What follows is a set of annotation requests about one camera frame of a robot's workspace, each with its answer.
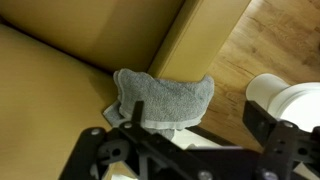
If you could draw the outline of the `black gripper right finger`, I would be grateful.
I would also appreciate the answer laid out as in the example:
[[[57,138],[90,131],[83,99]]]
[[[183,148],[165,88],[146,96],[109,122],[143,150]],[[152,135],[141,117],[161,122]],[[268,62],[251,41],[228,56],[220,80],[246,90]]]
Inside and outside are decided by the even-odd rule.
[[[277,124],[277,120],[265,109],[255,101],[249,100],[245,102],[242,120],[251,135],[261,146],[267,143],[271,132]]]

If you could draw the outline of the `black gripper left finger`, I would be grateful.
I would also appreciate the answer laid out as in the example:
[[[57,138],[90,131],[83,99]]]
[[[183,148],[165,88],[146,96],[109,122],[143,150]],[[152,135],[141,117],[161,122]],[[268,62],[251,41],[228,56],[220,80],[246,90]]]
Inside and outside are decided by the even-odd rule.
[[[137,101],[134,106],[131,123],[133,126],[140,126],[144,119],[144,102]]]

